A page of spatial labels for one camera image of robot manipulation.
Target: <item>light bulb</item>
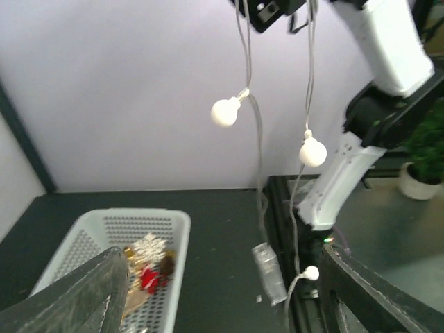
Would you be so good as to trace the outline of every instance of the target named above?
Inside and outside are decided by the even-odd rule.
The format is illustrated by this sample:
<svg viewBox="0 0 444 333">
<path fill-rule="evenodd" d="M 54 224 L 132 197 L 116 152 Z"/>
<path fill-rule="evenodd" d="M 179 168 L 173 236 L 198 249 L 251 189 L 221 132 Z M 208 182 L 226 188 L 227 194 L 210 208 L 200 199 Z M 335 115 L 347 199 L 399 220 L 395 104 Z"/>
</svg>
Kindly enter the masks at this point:
<svg viewBox="0 0 444 333">
<path fill-rule="evenodd" d="M 316 266 L 308 266 L 302 276 L 308 280 L 316 281 L 319 278 L 319 270 Z"/>
<path fill-rule="evenodd" d="M 305 131 L 305 141 L 300 149 L 299 158 L 309 167 L 319 167 L 327 158 L 326 147 L 312 137 L 311 130 Z"/>
<path fill-rule="evenodd" d="M 211 108 L 211 118 L 222 127 L 229 127 L 236 122 L 237 110 L 241 107 L 238 97 L 231 99 L 221 99 Z"/>
</svg>

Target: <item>white wall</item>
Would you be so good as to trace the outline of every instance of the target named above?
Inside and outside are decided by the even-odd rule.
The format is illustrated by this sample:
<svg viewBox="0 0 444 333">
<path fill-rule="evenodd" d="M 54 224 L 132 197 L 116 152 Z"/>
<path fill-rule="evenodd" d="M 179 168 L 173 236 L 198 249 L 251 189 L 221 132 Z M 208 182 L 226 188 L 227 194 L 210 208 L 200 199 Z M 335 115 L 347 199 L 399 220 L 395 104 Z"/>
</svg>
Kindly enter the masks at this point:
<svg viewBox="0 0 444 333">
<path fill-rule="evenodd" d="M 307 32 L 286 29 L 281 19 L 253 35 L 269 175 L 298 171 L 303 136 Z M 233 128 L 210 121 L 212 104 L 245 82 L 228 0 L 2 1 L 0 77 L 63 191 L 253 183 L 250 107 Z M 351 34 L 322 1 L 311 127 L 329 152 L 346 105 L 370 80 Z"/>
<path fill-rule="evenodd" d="M 0 116 L 0 241 L 44 190 Z"/>
</svg>

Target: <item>white snowflake ornament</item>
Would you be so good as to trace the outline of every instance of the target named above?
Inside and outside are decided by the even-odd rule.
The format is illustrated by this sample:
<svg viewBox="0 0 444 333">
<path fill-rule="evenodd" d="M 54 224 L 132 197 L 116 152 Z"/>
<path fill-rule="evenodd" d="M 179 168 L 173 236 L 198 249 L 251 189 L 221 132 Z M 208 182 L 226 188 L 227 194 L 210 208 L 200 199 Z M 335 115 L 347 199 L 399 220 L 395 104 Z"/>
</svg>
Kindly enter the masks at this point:
<svg viewBox="0 0 444 333">
<path fill-rule="evenodd" d="M 136 256 L 146 262 L 149 268 L 153 268 L 164 259 L 166 242 L 164 239 L 149 233 L 144 238 L 133 243 L 133 250 Z"/>
</svg>

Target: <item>black table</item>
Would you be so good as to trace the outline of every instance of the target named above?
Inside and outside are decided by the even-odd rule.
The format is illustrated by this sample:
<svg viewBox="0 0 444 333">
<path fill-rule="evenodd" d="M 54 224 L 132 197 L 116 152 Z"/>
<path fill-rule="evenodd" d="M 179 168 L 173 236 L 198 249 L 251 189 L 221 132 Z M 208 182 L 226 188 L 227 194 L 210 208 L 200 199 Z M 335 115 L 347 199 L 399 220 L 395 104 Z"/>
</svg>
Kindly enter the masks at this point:
<svg viewBox="0 0 444 333">
<path fill-rule="evenodd" d="M 74 221 L 109 207 L 183 210 L 191 235 L 174 332 L 285 332 L 251 248 L 255 193 L 242 190 L 52 194 L 36 198 L 0 243 L 0 311 L 28 297 Z M 256 302 L 262 295 L 263 301 Z"/>
</svg>

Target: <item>basket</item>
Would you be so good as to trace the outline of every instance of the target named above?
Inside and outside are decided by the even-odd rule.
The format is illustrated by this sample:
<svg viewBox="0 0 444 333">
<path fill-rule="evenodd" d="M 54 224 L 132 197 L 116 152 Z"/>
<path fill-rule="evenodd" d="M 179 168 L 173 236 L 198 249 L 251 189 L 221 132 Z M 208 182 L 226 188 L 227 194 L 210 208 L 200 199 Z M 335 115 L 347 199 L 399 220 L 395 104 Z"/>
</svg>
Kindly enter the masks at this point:
<svg viewBox="0 0 444 333">
<path fill-rule="evenodd" d="M 180 211 L 112 208 L 92 210 L 72 226 L 51 259 L 31 295 L 84 264 L 110 246 L 124 247 L 152 232 L 166 239 L 166 248 L 176 252 L 172 281 L 160 287 L 148 301 L 125 318 L 121 330 L 172 333 L 187 256 L 191 219 Z"/>
</svg>

